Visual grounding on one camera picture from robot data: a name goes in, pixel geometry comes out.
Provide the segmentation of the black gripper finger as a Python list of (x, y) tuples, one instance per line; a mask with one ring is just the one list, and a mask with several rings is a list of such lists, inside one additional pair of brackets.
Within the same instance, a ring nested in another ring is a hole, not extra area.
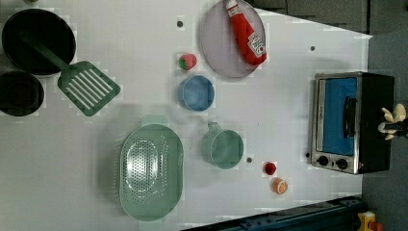
[(395, 137), (407, 138), (408, 134), (408, 130), (405, 126), (397, 124), (387, 124), (384, 128), (384, 131), (387, 133), (387, 139), (392, 139)]

